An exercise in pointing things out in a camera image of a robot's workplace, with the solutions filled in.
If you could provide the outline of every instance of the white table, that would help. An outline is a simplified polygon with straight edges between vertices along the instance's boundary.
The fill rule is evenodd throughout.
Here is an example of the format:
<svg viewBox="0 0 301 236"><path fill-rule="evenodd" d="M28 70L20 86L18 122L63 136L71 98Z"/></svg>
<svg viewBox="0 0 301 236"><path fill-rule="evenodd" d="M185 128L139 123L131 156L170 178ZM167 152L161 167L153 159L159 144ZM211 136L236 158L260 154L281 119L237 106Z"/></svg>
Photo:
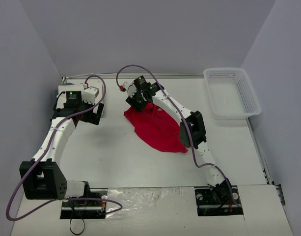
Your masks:
<svg viewBox="0 0 301 236"><path fill-rule="evenodd" d="M109 198L124 209L105 220L86 220L83 235L291 235L276 190L266 185L246 120L214 120L204 79L160 82L181 104L203 114L209 147L217 165L238 185L244 216L198 217L193 186L207 185L203 170L195 167L190 152L159 152L140 140L123 116L129 108L126 94L114 80L106 80L100 125L79 123L60 167L69 180L109 188ZM19 215L41 202L23 197ZM59 220L60 204L16 222L12 235L71 235L68 220Z"/></svg>

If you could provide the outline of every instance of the wall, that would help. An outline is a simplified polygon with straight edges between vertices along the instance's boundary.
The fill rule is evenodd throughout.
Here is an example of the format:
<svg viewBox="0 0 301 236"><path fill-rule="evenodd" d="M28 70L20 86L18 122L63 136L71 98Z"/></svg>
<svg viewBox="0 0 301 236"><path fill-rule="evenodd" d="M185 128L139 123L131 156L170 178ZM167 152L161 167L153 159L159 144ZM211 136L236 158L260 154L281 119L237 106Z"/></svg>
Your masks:
<svg viewBox="0 0 301 236"><path fill-rule="evenodd" d="M20 0L62 75L240 67L274 0Z"/></svg>
<svg viewBox="0 0 301 236"><path fill-rule="evenodd" d="M10 235L9 197L49 128L58 72L17 0L0 0L0 236ZM23 191L16 198L15 216Z"/></svg>
<svg viewBox="0 0 301 236"><path fill-rule="evenodd" d="M263 109L251 119L255 135L301 236L301 0L276 1L243 68Z"/></svg>

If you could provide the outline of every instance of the red fabric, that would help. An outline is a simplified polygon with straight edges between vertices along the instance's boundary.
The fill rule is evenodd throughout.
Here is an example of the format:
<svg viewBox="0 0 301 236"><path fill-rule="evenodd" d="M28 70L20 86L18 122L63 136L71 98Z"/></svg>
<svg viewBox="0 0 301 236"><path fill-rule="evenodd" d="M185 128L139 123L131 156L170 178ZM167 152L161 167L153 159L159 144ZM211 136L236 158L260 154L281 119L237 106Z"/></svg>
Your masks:
<svg viewBox="0 0 301 236"><path fill-rule="evenodd" d="M179 140L179 125L165 111L158 110L158 106L148 104L141 112L132 107L124 112L124 116L135 127L136 134L149 146L167 152L187 152Z"/></svg>

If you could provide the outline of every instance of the black cable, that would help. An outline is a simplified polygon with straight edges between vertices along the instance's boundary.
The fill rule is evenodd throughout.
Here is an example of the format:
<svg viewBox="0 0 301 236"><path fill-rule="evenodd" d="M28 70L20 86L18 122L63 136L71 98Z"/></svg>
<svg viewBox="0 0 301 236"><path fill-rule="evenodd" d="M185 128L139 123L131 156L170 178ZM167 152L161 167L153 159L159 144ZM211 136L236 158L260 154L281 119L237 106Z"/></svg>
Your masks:
<svg viewBox="0 0 301 236"><path fill-rule="evenodd" d="M73 235L81 235L85 231L85 228L86 228L85 221L83 220L82 216L75 210L74 201L68 201L68 204L69 204L70 208L72 209L72 214L71 214L71 219L70 219L70 231ZM83 223L83 230L80 233L73 232L73 230L71 228L71 223L72 223L74 213L77 213L80 216L82 223Z"/></svg>
<svg viewBox="0 0 301 236"><path fill-rule="evenodd" d="M60 98L60 96L61 96L62 94L65 94L65 91L61 92L61 93L57 96L56 101L55 101L55 104L54 104L54 106L53 106L53 111L54 111L54 112L56 111L56 106L57 106L58 99Z"/></svg>

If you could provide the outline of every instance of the plastic basket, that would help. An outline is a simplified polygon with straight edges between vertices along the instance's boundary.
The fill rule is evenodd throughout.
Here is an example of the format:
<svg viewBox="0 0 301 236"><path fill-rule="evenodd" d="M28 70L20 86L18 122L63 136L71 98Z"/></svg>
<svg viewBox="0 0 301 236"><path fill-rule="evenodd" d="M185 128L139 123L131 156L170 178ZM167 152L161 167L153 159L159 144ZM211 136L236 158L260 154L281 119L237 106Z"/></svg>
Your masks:
<svg viewBox="0 0 301 236"><path fill-rule="evenodd" d="M216 119L246 119L261 113L252 83L243 69L206 69L204 77Z"/></svg>

